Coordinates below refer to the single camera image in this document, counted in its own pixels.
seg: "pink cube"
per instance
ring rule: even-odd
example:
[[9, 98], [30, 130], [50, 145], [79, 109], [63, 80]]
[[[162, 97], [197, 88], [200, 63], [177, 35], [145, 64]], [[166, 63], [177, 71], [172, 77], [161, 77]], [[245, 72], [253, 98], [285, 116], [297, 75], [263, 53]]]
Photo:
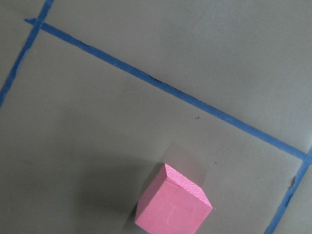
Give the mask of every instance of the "pink cube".
[[138, 201], [135, 223], [150, 234], [194, 234], [212, 209], [198, 185], [165, 164]]

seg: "tape strip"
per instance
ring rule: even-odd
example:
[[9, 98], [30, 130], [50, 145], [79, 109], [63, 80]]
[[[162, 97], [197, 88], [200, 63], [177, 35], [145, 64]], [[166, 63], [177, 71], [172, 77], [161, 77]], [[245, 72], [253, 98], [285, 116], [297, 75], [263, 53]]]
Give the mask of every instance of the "tape strip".
[[28, 50], [31, 48], [31, 46], [33, 45], [37, 35], [38, 35], [38, 32], [40, 30], [40, 27], [44, 21], [44, 19], [46, 18], [47, 14], [48, 14], [48, 11], [50, 10], [51, 6], [52, 6], [52, 3], [53, 3], [54, 0], [46, 0], [41, 11], [40, 11], [40, 14], [37, 18], [37, 20], [34, 21], [33, 23], [33, 28], [32, 30], [30, 31], [29, 35], [28, 35], [28, 38], [24, 44], [24, 46], [22, 47], [10, 73], [9, 73], [9, 76], [7, 77], [7, 79], [5, 80], [5, 83], [3, 85], [3, 87], [1, 88], [1, 91], [0, 91], [0, 108], [4, 102], [4, 99], [7, 95], [7, 93], [9, 92], [12, 84], [13, 84], [13, 81], [15, 80], [16, 78], [16, 75], [17, 75], [17, 72], [19, 71], [19, 68], [20, 68], [20, 65], [21, 63], [23, 62], [23, 59], [25, 57], [25, 55], [27, 54]]
[[288, 207], [289, 202], [291, 201], [292, 196], [296, 192], [300, 182], [302, 181], [303, 176], [305, 175], [311, 163], [312, 163], [312, 147], [310, 148], [308, 154], [306, 155], [301, 166], [299, 167], [299, 170], [297, 171], [292, 187], [287, 190], [265, 234], [272, 234], [275, 231], [279, 221], [283, 217], [283, 214], [285, 213]]
[[[34, 24], [36, 22], [36, 19], [26, 19], [25, 20], [26, 22], [30, 23], [30, 24]], [[259, 129], [256, 129], [255, 127], [253, 126], [250, 126], [249, 124], [211, 106], [211, 105], [208, 105], [207, 103], [205, 102], [202, 102], [198, 99], [196, 99], [195, 97], [189, 95], [189, 94], [186, 94], [178, 89], [176, 89], [175, 87], [172, 87], [166, 83], [163, 83], [161, 82], [160, 80], [157, 80], [153, 77], [151, 77], [149, 74], [93, 47], [93, 46], [90, 46], [90, 45], [87, 45], [83, 42], [81, 42], [80, 40], [72, 37], [71, 35], [47, 24], [47, 23], [43, 23], [42, 26], [41, 26], [41, 29], [58, 37], [59, 39], [62, 39], [70, 44], [73, 44], [79, 48], [81, 48], [82, 50], [84, 50], [85, 52], [89, 53], [89, 54], [92, 54], [94, 55], [95, 57], [98, 57], [99, 59], [107, 62], [107, 63], [110, 63], [111, 65], [115, 66], [115, 67], [118, 67], [119, 69], [145, 81], [145, 82], [148, 82], [150, 83], [151, 85], [163, 90], [163, 91], [166, 91], [167, 93], [239, 128], [240, 130], [243, 130], [283, 151], [285, 151], [286, 153], [288, 154], [291, 154], [301, 160], [304, 159], [304, 157], [306, 156], [306, 154], [296, 148], [294, 148], [293, 146], [289, 145], [289, 144], [286, 144], [285, 142], [259, 130]]]

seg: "cube top face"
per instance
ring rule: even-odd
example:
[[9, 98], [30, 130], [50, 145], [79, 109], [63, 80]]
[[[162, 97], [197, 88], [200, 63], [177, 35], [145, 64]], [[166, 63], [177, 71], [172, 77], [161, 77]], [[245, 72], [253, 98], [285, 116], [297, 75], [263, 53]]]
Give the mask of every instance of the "cube top face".
[[140, 198], [135, 222], [150, 234], [193, 234], [211, 210], [203, 190], [165, 164]]
[[188, 178], [186, 178], [184, 175], [176, 171], [174, 168], [172, 168], [168, 164], [165, 164], [164, 166], [166, 169], [168, 181], [171, 181], [172, 183], [175, 183], [177, 186], [182, 187], [183, 189], [188, 191], [190, 194], [193, 194], [195, 197], [197, 197], [199, 200], [201, 200], [205, 204], [211, 206], [202, 188], [200, 188], [194, 182], [190, 181]]

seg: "gray floor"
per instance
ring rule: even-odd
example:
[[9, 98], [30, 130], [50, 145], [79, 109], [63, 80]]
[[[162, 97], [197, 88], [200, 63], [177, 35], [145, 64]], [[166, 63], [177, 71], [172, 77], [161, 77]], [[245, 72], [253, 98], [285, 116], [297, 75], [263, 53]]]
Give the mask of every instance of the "gray floor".
[[[44, 1], [0, 4], [1, 84]], [[312, 3], [55, 1], [46, 22], [307, 152]], [[264, 233], [301, 160], [40, 31], [0, 109], [0, 233], [145, 233], [162, 162], [203, 187], [199, 234]], [[311, 169], [276, 233], [311, 228]]]

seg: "blue painter's tape line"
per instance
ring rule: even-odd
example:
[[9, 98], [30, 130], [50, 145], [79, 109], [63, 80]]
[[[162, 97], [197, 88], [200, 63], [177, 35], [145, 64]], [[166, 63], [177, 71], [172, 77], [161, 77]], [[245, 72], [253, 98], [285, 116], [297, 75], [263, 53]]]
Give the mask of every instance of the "blue painter's tape line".
[[297, 171], [293, 186], [287, 190], [287, 192], [286, 192], [281, 204], [279, 205], [279, 207], [278, 207], [267, 231], [265, 232], [265, 234], [273, 234], [274, 233], [279, 221], [283, 217], [283, 214], [285, 213], [285, 211], [288, 207], [288, 204], [289, 204], [292, 196], [296, 192], [300, 182], [302, 181], [303, 176], [305, 175], [306, 171], [308, 170], [308, 168], [312, 162], [311, 159], [312, 159], [312, 147], [310, 148], [308, 154], [306, 155], [301, 166], [299, 167], [299, 170]]
[[[30, 23], [30, 24], [34, 24], [36, 22], [36, 19], [26, 19], [25, 20], [26, 22]], [[150, 83], [151, 85], [163, 90], [163, 91], [166, 91], [168, 92], [169, 94], [303, 160], [304, 157], [305, 157], [305, 153], [294, 148], [293, 146], [289, 145], [289, 144], [286, 144], [285, 142], [259, 130], [259, 129], [256, 129], [250, 125], [248, 125], [247, 123], [211, 106], [211, 105], [208, 105], [207, 103], [205, 102], [202, 102], [198, 99], [196, 99], [195, 97], [189, 95], [189, 94], [186, 94], [178, 89], [176, 89], [175, 87], [172, 87], [166, 83], [163, 83], [161, 82], [160, 80], [157, 80], [153, 77], [151, 77], [149, 74], [93, 47], [93, 46], [90, 46], [90, 45], [87, 45], [83, 42], [81, 42], [80, 40], [76, 39], [76, 38], [73, 38], [71, 35], [49, 25], [49, 24], [46, 24], [46, 23], [43, 23], [42, 26], [41, 26], [41, 29], [58, 37], [59, 39], [62, 39], [70, 44], [73, 44], [75, 46], [78, 46], [79, 48], [81, 48], [82, 50], [88, 52], [89, 54], [92, 54], [94, 55], [95, 57], [98, 57], [99, 59], [107, 62], [107, 63], [110, 63], [111, 65], [145, 81], [145, 82], [148, 82]]]
[[4, 102], [5, 96], [9, 92], [9, 90], [13, 84], [13, 81], [16, 78], [17, 72], [20, 68], [21, 63], [23, 62], [25, 55], [27, 54], [30, 47], [33, 45], [33, 43], [34, 43], [34, 41], [35, 41], [35, 39], [39, 33], [40, 27], [41, 27], [44, 19], [46, 18], [49, 9], [52, 6], [53, 1], [54, 0], [46, 0], [45, 1], [37, 20], [35, 20], [33, 23], [34, 27], [32, 28], [31, 32], [29, 33], [28, 38], [27, 38], [24, 46], [22, 47], [22, 49], [18, 55], [18, 58], [16, 59], [14, 65], [13, 65], [13, 67], [9, 73], [9, 76], [7, 77], [3, 87], [1, 88], [1, 91], [0, 91], [0, 108]]

